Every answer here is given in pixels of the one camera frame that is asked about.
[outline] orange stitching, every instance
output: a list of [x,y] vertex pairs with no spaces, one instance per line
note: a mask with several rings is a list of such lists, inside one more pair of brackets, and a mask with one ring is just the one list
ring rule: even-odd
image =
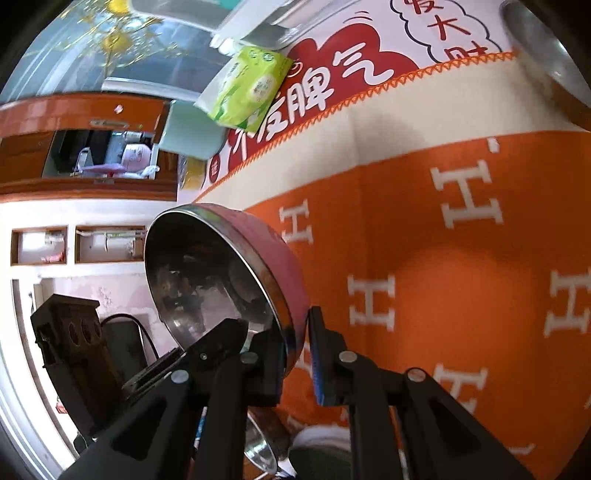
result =
[[214,183],[214,184],[210,185],[209,187],[207,187],[203,192],[201,192],[198,195],[198,197],[195,199],[195,202],[197,202],[198,200],[201,200],[203,197],[205,197],[205,195],[207,195],[209,192],[211,192],[214,188],[216,188],[218,185],[221,185],[227,179],[234,176],[236,173],[238,173],[240,170],[242,170],[249,163],[252,163],[255,160],[261,158],[265,153],[267,153],[272,148],[275,148],[277,145],[280,145],[283,142],[289,140],[295,134],[298,134],[298,133],[304,131],[310,125],[314,125],[315,123],[319,122],[320,120],[322,120],[324,118],[328,118],[333,113],[341,111],[343,109],[343,107],[349,106],[352,103],[355,104],[359,100],[364,100],[365,98],[371,97],[374,94],[378,95],[381,92],[387,92],[390,88],[396,88],[398,85],[404,85],[407,82],[407,80],[410,80],[411,82],[413,82],[416,77],[419,79],[422,79],[423,75],[425,75],[425,74],[431,76],[433,74],[433,72],[443,73],[443,69],[446,69],[449,71],[452,69],[452,67],[460,68],[462,66],[469,66],[471,64],[478,65],[479,63],[488,63],[489,61],[513,60],[514,57],[515,57],[515,54],[513,52],[504,51],[501,53],[489,53],[488,55],[481,55],[479,57],[469,57],[467,59],[450,60],[445,63],[437,63],[433,66],[426,67],[424,69],[415,70],[414,72],[405,73],[404,75],[401,75],[400,77],[396,77],[394,79],[391,79],[385,83],[382,83],[381,85],[371,87],[364,92],[356,93],[352,97],[349,97],[349,98],[337,103],[337,105],[333,105],[332,107],[326,109],[325,111],[318,113],[317,115],[310,118],[306,122],[291,129],[286,134],[283,134],[282,136],[269,142],[262,149],[260,149],[258,152],[256,152],[252,157],[247,158],[245,161],[241,162],[240,165],[238,165],[234,170],[232,170],[230,173],[228,173],[225,177],[222,177],[219,182]]

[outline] metal rivet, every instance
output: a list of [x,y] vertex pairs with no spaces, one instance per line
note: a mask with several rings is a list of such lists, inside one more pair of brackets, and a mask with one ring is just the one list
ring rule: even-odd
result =
[[240,361],[246,365],[254,365],[258,361],[258,355],[255,352],[244,352],[240,355]]
[[339,353],[339,360],[344,364],[352,364],[357,360],[357,354],[355,352],[350,352],[349,350],[345,350]]
[[187,372],[186,370],[175,370],[171,375],[170,375],[170,380],[173,381],[173,383],[185,383],[187,380],[189,379],[189,372]]
[[407,377],[412,382],[420,383],[427,378],[427,374],[420,368],[411,368],[407,373]]

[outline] wall shelf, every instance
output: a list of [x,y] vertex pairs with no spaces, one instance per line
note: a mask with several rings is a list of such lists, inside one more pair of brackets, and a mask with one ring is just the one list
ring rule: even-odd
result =
[[67,230],[66,226],[12,230],[10,265],[64,265]]
[[145,225],[78,225],[74,263],[141,262]]

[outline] orange tablecloth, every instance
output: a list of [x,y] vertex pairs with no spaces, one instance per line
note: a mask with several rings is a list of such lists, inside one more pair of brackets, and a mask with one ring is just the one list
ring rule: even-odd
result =
[[[198,201],[281,232],[349,348],[383,368],[424,368],[554,479],[591,423],[591,135],[545,103],[511,53],[417,70],[414,57],[382,57],[376,29],[347,28],[294,47],[280,105],[259,134],[230,135]],[[371,72],[331,70],[359,43]],[[285,381],[287,423],[346,425],[344,409],[316,406],[310,372],[304,350]]]

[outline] black cable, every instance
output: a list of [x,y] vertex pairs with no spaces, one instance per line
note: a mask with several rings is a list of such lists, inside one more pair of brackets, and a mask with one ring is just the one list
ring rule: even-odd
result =
[[100,325],[103,326],[105,323],[110,322],[113,319],[121,318],[121,317],[129,319],[129,320],[133,320],[135,322],[135,324],[139,327],[139,329],[144,333],[144,335],[148,339],[148,342],[150,343],[150,347],[152,347],[152,351],[154,352],[154,356],[156,357],[156,360],[158,360],[160,358],[160,356],[158,355],[158,352],[156,351],[156,347],[154,346],[154,342],[150,338],[148,331],[145,329],[145,327],[142,325],[142,323],[137,318],[135,318],[133,315],[130,315],[129,313],[115,313],[114,315],[111,315],[111,316],[105,318],[100,323]]

